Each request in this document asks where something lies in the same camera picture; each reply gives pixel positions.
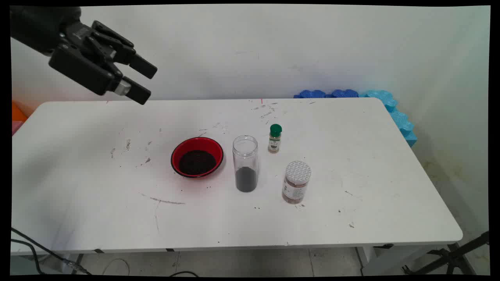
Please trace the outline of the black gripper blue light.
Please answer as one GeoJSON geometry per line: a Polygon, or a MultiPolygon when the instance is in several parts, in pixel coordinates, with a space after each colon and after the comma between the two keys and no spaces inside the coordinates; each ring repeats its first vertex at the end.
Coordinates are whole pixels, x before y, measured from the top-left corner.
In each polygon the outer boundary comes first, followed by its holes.
{"type": "Polygon", "coordinates": [[[51,56],[49,66],[95,94],[112,91],[144,105],[151,91],[116,64],[149,79],[157,67],[141,57],[131,41],[99,21],[87,26],[81,16],[81,7],[10,6],[10,36],[51,56]]]}

